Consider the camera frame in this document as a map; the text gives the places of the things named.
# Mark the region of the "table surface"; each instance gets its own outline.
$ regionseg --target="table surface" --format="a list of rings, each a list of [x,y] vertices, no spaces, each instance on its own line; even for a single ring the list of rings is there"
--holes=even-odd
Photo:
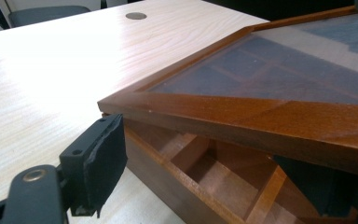
[[[198,0],[148,0],[0,32],[0,200],[17,173],[59,164],[101,116],[97,101],[261,22]],[[127,169],[100,219],[70,221],[183,222]]]

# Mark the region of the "wooden frame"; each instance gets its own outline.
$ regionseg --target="wooden frame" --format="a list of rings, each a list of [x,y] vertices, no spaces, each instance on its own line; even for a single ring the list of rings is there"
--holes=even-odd
[[[346,7],[244,28],[101,100],[101,111],[107,114],[123,113],[127,119],[129,167],[187,222],[263,223],[273,216],[274,209],[281,209],[289,211],[301,221],[319,223],[321,217],[268,156],[280,155],[358,175],[358,105],[168,94],[146,90],[253,30],[352,13],[353,7]],[[222,149],[222,146],[229,146],[230,149]],[[247,163],[247,157],[255,159],[257,166]],[[214,167],[210,158],[224,167]],[[252,179],[249,172],[236,171],[236,158],[242,158],[242,162],[248,164],[245,165],[246,169],[263,173],[260,177],[262,180]],[[229,178],[228,182],[232,185],[226,191],[229,189],[240,195],[240,202],[224,190],[207,190],[207,180],[203,177],[200,177],[200,182],[196,181],[197,176],[206,175],[200,169],[192,168],[196,162],[205,167],[214,167],[214,178],[220,176],[225,179],[226,176],[220,173],[228,168],[235,177]],[[242,193],[245,189],[252,191],[242,180],[257,186],[257,193],[252,199]],[[287,191],[290,190],[296,192],[295,205],[288,202],[290,197]],[[284,208],[274,207],[276,201],[280,201]],[[238,210],[233,203],[241,204],[246,209]],[[351,214],[345,220],[323,218],[323,221],[352,223],[353,218]]]

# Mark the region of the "chair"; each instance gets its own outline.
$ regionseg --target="chair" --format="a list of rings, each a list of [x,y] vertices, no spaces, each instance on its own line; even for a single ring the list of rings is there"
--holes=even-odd
[[[42,21],[52,21],[59,18],[90,12],[87,7],[81,6],[36,7],[12,11],[7,1],[5,1],[5,7],[8,9],[7,17],[5,17],[0,6],[0,26],[3,29],[30,25]],[[107,8],[106,0],[101,0],[101,9],[104,8]]]

